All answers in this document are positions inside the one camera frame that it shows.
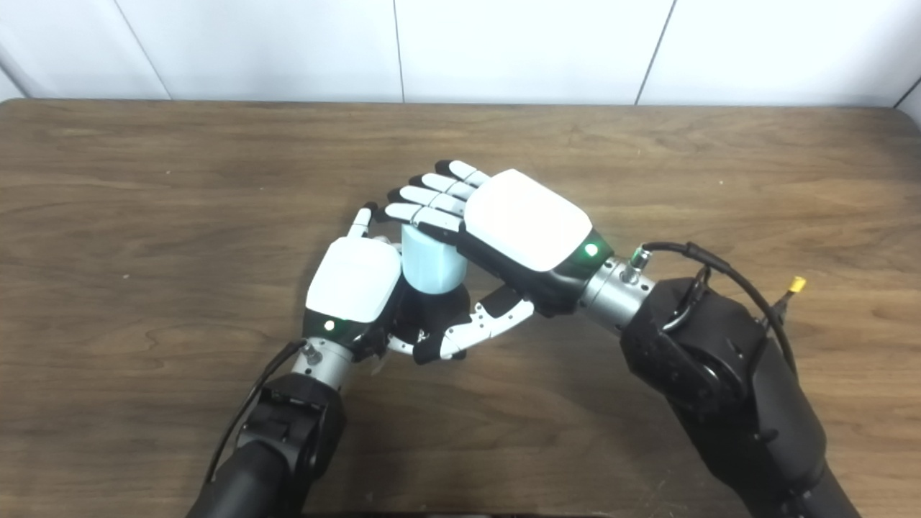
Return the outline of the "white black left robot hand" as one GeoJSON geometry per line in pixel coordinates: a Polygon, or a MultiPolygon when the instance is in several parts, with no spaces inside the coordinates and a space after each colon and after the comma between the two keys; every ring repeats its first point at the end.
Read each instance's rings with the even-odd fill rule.
{"type": "Polygon", "coordinates": [[[358,210],[348,232],[333,240],[306,294],[302,337],[345,348],[352,360],[388,351],[421,360],[423,343],[467,314],[467,261],[411,225],[398,242],[371,236],[377,206],[358,210]]]}

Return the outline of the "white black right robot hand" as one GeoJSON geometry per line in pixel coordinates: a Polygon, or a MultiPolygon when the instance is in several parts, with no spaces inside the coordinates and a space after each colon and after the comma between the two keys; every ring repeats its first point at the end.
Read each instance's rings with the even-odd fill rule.
{"type": "Polygon", "coordinates": [[[461,160],[437,161],[391,190],[374,217],[454,248],[502,283],[471,314],[427,331],[412,348],[419,365],[461,358],[534,314],[573,314],[613,256],[582,209],[515,168],[489,175],[461,160]]]}

